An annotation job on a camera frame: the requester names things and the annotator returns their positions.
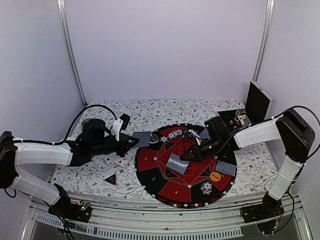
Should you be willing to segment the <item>blue card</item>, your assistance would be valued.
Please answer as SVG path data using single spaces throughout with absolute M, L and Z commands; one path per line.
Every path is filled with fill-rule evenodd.
M 215 170 L 218 173 L 235 177 L 237 174 L 237 166 L 224 161 L 218 161 Z
M 181 160 L 180 156 L 171 153 L 166 163 L 166 167 L 183 175 L 186 172 L 189 164 L 189 161 Z
M 209 135 L 208 130 L 205 128 L 205 129 L 199 134 L 199 137 L 200 137 L 201 139 L 209 139 L 209 138 L 210 138 L 210 135 Z

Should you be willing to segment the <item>two of clubs card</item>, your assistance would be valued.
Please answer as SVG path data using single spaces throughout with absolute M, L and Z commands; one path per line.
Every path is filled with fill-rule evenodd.
M 116 157 L 114 156 L 104 156 L 100 158 L 100 161 L 107 166 L 112 166 L 114 165 L 114 161 L 115 161 Z

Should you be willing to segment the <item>black dealer button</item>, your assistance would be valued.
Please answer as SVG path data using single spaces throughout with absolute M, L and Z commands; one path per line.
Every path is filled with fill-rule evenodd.
M 150 144 L 156 144 L 160 140 L 159 136 L 157 134 L 152 133 L 149 137 L 149 143 Z

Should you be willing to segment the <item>white blue chip row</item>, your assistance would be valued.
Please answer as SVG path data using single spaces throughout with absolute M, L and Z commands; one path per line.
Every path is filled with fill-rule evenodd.
M 173 140 L 175 138 L 180 137 L 182 134 L 183 134 L 183 131 L 181 129 L 173 130 L 167 136 L 162 136 L 160 138 L 160 141 L 167 142 L 169 140 Z

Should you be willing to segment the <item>orange big blind button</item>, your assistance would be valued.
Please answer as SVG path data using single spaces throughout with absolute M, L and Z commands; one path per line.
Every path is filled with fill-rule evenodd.
M 212 182 L 219 182 L 221 180 L 221 178 L 222 178 L 222 176 L 219 172 L 215 171 L 210 174 L 210 180 Z

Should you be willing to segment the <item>white blue chip stack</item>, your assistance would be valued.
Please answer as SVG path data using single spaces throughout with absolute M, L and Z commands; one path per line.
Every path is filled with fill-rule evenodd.
M 200 186 L 200 190 L 204 195 L 210 195 L 212 193 L 213 185 L 211 182 L 203 182 Z

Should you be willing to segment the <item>blue playing card deck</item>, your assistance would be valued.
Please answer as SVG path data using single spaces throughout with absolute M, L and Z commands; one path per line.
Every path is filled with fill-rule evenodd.
M 138 139 L 138 143 L 134 145 L 135 148 L 148 147 L 151 137 L 150 131 L 136 131 L 132 136 Z

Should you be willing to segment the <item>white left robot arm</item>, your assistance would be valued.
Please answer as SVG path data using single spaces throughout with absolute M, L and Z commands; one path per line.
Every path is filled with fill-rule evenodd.
M 14 138 L 10 131 L 0 136 L 0 187 L 11 188 L 38 198 L 54 207 L 63 217 L 74 213 L 70 197 L 57 184 L 47 183 L 19 169 L 27 164 L 56 164 L 80 167 L 95 156 L 115 153 L 123 158 L 139 143 L 139 139 L 123 133 L 129 121 L 118 118 L 111 128 L 101 119 L 83 123 L 82 132 L 75 139 L 62 142 L 44 142 Z

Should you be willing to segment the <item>round red black poker mat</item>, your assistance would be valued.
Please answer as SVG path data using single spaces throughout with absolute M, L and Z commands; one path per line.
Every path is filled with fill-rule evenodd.
M 210 205 L 222 198 L 231 189 L 236 176 L 221 174 L 221 180 L 213 182 L 210 175 L 216 171 L 218 162 L 237 165 L 235 155 L 222 152 L 219 156 L 208 156 L 200 162 L 189 162 L 184 174 L 166 167 L 171 154 L 181 156 L 185 150 L 196 144 L 184 136 L 184 128 L 193 129 L 199 135 L 205 127 L 182 123 L 163 126 L 151 132 L 159 136 L 159 142 L 141 147 L 135 155 L 135 173 L 143 189 L 158 201 L 176 208 L 198 208 Z M 182 135 L 162 142 L 161 137 L 174 130 L 182 130 Z M 204 195 L 201 184 L 210 182 L 212 192 Z

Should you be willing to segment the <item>floral patterned tablecloth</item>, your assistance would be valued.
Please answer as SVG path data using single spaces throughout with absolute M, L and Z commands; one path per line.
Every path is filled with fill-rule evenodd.
M 242 109 L 239 100 L 208 99 L 136 99 L 92 101 L 81 120 L 101 119 L 110 125 L 114 115 L 127 114 L 130 122 L 127 134 L 153 131 L 160 127 L 191 123 L 202 125 L 220 111 Z M 117 165 L 104 165 L 100 158 L 80 167 L 57 166 L 51 182 L 62 186 L 66 191 L 93 197 L 123 198 L 150 201 L 149 195 L 137 179 L 134 163 L 122 168 Z M 265 143 L 251 145 L 235 153 L 237 175 L 228 197 L 266 192 L 274 182 L 278 169 Z M 116 173 L 116 185 L 104 181 Z

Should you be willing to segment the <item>triangular red black token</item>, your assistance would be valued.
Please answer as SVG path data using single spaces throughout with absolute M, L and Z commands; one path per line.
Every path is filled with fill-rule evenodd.
M 117 174 L 112 173 L 111 175 L 107 176 L 104 181 L 108 184 L 111 184 L 113 186 L 117 185 Z

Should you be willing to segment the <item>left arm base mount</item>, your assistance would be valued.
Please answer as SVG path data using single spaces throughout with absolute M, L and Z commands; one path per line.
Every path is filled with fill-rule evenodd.
M 91 204 L 84 200 L 72 203 L 70 200 L 59 199 L 49 207 L 48 213 L 64 219 L 88 223 L 92 208 Z

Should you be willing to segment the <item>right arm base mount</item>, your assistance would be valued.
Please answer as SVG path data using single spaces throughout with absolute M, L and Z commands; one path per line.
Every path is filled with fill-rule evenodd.
M 283 214 L 285 213 L 282 205 L 275 208 L 267 207 L 265 204 L 244 204 L 240 208 L 240 215 L 245 223 L 258 222 L 272 218 L 272 220 L 257 223 L 257 230 L 263 235 L 272 235 L 277 230 Z

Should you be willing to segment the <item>aluminium frame post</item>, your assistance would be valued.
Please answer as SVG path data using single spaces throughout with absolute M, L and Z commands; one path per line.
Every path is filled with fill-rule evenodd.
M 58 11 L 58 16 L 59 16 L 61 31 L 62 31 L 64 43 L 65 43 L 67 58 L 70 63 L 70 68 L 71 68 L 71 72 L 73 75 L 75 87 L 76 87 L 81 104 L 83 106 L 86 106 L 87 100 L 85 97 L 85 92 L 84 92 L 84 89 L 83 89 L 83 86 L 81 83 L 81 79 L 80 79 L 80 75 L 79 75 L 79 71 L 78 71 L 78 67 L 77 67 L 77 63 L 76 63 L 76 58 L 75 58 L 74 51 L 73 51 L 65 1 L 64 0 L 57 0 L 56 3 L 57 3 L 57 11 Z
M 266 10 L 265 10 L 265 16 L 264 16 L 264 24 L 262 29 L 260 47 L 257 55 L 253 76 L 252 76 L 252 81 L 256 83 L 259 81 L 260 73 L 263 66 L 263 61 L 265 58 L 265 53 L 267 50 L 268 39 L 269 39 L 269 35 L 272 27 L 272 21 L 273 21 L 274 7 L 275 7 L 275 0 L 266 1 Z

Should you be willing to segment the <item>right aluminium frame post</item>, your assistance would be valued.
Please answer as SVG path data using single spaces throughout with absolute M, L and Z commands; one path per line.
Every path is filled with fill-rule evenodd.
M 267 50 L 268 39 L 269 39 L 269 35 L 272 27 L 272 21 L 273 21 L 274 7 L 275 7 L 275 0 L 266 1 L 266 10 L 265 10 L 265 16 L 264 16 L 264 24 L 262 29 L 260 47 L 257 55 L 253 76 L 252 76 L 252 81 L 256 83 L 259 81 L 260 73 L 263 66 L 263 61 L 265 58 L 265 53 Z

